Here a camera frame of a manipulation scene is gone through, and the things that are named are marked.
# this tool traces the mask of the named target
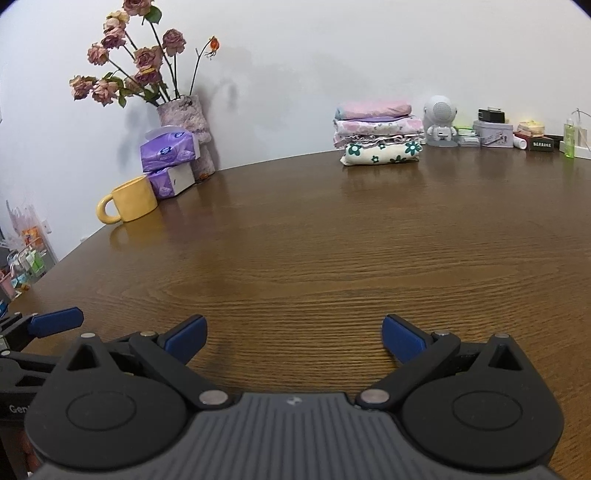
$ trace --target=logo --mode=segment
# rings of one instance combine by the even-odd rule
[[[14,405],[9,405],[8,406],[8,410],[11,411],[11,413],[27,413],[29,407],[15,407]]]
[[[295,407],[302,402],[303,402],[303,400],[300,397],[291,397],[291,398],[287,399],[287,404],[291,405],[292,407]]]

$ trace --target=wood grain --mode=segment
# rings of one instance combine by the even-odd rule
[[[101,229],[12,310],[76,305],[103,339],[201,313],[210,335],[191,367],[255,391],[358,392],[392,368],[387,313],[464,340],[507,331],[563,408],[552,466],[591,478],[591,163],[468,148],[407,165],[338,158],[217,173]],[[79,334],[30,351],[59,354]]]

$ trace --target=folded towel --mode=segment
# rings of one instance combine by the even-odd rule
[[[335,148],[342,148],[350,143],[361,143],[363,146],[373,147],[375,145],[384,144],[400,144],[406,142],[421,142],[425,140],[425,134],[410,134],[410,135],[341,135],[334,136]]]
[[[395,118],[410,115],[412,107],[407,102],[349,102],[336,109],[335,119],[356,120],[375,116]]]
[[[404,144],[378,145],[366,147],[363,144],[351,143],[345,148],[340,162],[343,165],[377,165],[383,163],[405,163],[417,161],[422,150],[419,142]]]
[[[376,124],[358,120],[334,120],[334,123],[341,135],[417,135],[425,131],[423,121],[414,115]]]
[[[378,122],[394,122],[401,118],[405,118],[408,115],[404,116],[369,116],[367,118],[358,118],[356,119],[358,122],[369,122],[370,124],[376,124]]]

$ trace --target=blue gripper pad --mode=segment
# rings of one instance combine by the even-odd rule
[[[158,338],[158,345],[183,364],[207,342],[207,320],[195,315]]]
[[[396,315],[388,315],[382,323],[382,343],[405,364],[422,353],[433,341],[430,337]]]
[[[29,335],[37,338],[43,338],[55,333],[72,330],[82,325],[84,314],[78,307],[57,312],[46,313],[44,315],[35,315],[31,319],[27,330]]]

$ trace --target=power outlet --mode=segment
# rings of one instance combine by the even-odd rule
[[[43,220],[41,222],[41,226],[43,227],[43,231],[49,235],[51,233],[51,227],[49,226],[49,222],[47,220]]]

